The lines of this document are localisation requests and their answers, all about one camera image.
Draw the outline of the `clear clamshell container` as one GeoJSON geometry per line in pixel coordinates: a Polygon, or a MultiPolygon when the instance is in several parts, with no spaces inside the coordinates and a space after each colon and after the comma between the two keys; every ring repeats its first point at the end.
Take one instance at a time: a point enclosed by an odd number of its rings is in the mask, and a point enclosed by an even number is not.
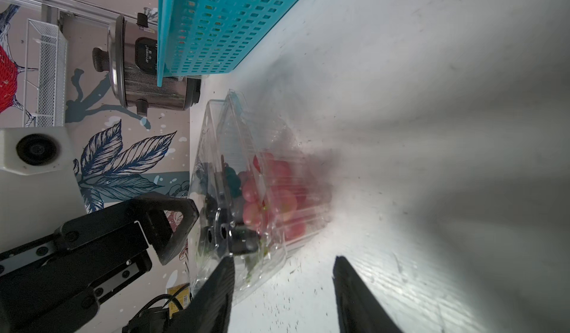
{"type": "Polygon", "coordinates": [[[229,91],[206,105],[189,197],[200,211],[187,260],[196,269],[191,292],[231,257],[240,300],[325,228],[332,193],[280,116],[229,91]]]}

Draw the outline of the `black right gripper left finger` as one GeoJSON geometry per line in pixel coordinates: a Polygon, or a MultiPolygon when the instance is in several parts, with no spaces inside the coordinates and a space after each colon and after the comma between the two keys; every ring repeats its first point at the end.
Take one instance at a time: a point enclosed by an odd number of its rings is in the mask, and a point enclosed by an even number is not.
{"type": "Polygon", "coordinates": [[[175,320],[175,331],[228,332],[234,289],[234,259],[225,257],[175,320]]]}

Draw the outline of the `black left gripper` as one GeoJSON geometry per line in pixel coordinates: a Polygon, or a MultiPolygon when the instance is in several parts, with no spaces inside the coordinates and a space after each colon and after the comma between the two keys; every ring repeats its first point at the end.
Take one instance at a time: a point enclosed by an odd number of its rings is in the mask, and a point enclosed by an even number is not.
{"type": "Polygon", "coordinates": [[[1,331],[77,331],[151,270],[148,244],[167,265],[198,218],[191,199],[147,193],[67,221],[54,235],[56,247],[68,251],[2,270],[1,331]]]}

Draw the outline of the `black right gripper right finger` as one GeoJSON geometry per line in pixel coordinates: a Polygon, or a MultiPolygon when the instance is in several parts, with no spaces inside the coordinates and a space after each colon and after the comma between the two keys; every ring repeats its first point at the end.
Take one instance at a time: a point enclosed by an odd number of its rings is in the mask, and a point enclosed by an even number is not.
{"type": "Polygon", "coordinates": [[[340,332],[402,333],[346,257],[335,259],[333,284],[340,332]]]}

